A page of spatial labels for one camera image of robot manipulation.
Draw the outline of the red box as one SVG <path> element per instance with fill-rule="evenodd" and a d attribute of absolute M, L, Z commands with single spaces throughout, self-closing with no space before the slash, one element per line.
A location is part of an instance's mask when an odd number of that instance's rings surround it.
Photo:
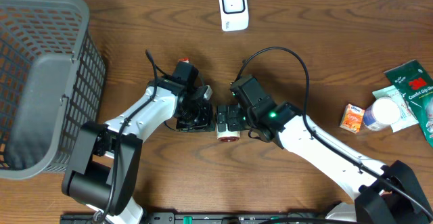
<path fill-rule="evenodd" d="M 189 58 L 179 58 L 179 62 L 189 63 Z"/>

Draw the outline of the orange Kleenex tissue pack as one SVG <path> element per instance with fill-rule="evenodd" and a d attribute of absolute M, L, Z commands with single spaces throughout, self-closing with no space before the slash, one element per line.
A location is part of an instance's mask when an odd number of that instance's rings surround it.
<path fill-rule="evenodd" d="M 344 109 L 340 128 L 352 133 L 358 133 L 361 129 L 364 113 L 364 109 L 348 104 Z"/>

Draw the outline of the white cotton swab tub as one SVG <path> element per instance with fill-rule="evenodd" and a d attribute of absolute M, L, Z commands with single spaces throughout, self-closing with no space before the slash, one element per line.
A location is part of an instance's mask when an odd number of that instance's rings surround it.
<path fill-rule="evenodd" d="M 365 110 L 363 124 L 371 131 L 381 131 L 400 118 L 398 105 L 389 97 L 381 97 Z"/>

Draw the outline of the green 3M gloves package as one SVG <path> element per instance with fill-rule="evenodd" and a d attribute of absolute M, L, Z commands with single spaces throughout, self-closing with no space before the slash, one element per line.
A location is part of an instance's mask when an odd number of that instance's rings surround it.
<path fill-rule="evenodd" d="M 411 60 L 384 72 L 416 117 L 432 146 L 432 78 L 417 61 Z"/>

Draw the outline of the green lid jar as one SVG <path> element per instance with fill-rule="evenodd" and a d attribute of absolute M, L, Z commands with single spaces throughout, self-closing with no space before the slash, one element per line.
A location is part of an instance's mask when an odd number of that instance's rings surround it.
<path fill-rule="evenodd" d="M 240 139 L 240 132 L 239 131 L 217 132 L 216 137 L 219 141 L 222 142 L 233 142 Z"/>

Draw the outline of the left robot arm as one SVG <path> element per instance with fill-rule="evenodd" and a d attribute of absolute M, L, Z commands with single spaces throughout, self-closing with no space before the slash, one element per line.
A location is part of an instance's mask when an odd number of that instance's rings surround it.
<path fill-rule="evenodd" d="M 178 62 L 172 74 L 155 77 L 143 96 L 121 115 L 78 131 L 62 182 L 63 194 L 92 208 L 79 223 L 140 223 L 144 209 L 133 199 L 143 143 L 170 118 L 176 131 L 212 132 L 208 85 L 196 86 L 198 69 Z"/>

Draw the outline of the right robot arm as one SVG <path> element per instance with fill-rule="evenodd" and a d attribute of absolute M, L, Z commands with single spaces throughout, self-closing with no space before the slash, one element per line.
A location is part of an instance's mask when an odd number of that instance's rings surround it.
<path fill-rule="evenodd" d="M 236 104 L 216 108 L 218 131 L 256 133 L 263 142 L 298 155 L 338 184 L 353 200 L 329 212 L 325 221 L 431 223 L 432 208 L 413 170 L 387 165 L 348 147 L 289 102 L 277 104 L 251 75 L 230 87 Z"/>

